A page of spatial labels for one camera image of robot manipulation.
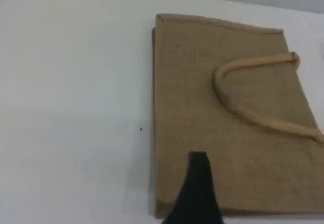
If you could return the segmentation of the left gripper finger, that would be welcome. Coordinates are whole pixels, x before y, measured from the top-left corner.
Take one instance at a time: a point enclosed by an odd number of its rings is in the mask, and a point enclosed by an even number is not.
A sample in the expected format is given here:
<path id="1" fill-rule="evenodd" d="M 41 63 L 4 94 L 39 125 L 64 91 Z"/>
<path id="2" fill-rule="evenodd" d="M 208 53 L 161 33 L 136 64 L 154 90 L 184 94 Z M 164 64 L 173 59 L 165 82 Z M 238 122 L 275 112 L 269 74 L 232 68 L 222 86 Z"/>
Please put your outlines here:
<path id="1" fill-rule="evenodd" d="M 181 191 L 163 223 L 223 223 L 207 153 L 190 152 Z"/>

